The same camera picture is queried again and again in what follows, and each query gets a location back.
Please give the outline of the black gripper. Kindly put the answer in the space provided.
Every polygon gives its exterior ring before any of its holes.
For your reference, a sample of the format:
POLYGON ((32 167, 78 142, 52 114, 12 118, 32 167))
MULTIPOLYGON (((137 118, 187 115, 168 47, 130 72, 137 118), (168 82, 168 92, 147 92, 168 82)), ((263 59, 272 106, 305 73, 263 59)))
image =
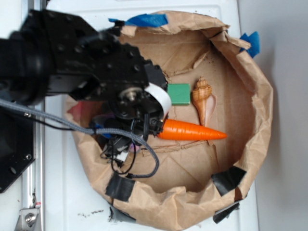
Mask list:
MULTIPOLYGON (((131 132, 147 141, 150 135, 162 132, 168 114, 167 81, 157 65, 146 64, 149 85, 145 89, 131 88, 122 91, 117 101, 109 101, 109 112, 95 116, 90 126, 96 129, 116 128, 131 132)), ((129 137, 100 133, 98 143, 102 158, 122 167, 129 154, 135 158, 140 143, 129 137)))

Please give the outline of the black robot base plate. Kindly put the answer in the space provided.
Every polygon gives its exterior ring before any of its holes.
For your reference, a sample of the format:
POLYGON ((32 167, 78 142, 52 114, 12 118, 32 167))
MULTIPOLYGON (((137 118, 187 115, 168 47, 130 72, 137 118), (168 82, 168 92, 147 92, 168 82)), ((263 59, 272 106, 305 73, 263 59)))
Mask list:
POLYGON ((34 122, 0 112, 0 192, 6 192, 34 161, 34 122))

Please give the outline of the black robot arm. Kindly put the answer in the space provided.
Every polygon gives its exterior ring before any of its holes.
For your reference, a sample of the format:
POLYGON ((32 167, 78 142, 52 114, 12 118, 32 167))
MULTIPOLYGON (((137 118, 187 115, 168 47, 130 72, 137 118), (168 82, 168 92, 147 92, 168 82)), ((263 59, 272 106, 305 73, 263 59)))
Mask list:
POLYGON ((0 89, 10 100, 0 109, 28 113, 71 130, 108 133, 145 144, 157 135, 171 107, 167 81, 159 66, 137 47, 119 41, 123 22, 96 31, 81 17, 54 11, 29 12, 19 31, 0 41, 0 89), (67 94, 76 101, 106 101, 116 124, 82 128, 31 109, 47 96, 67 94))

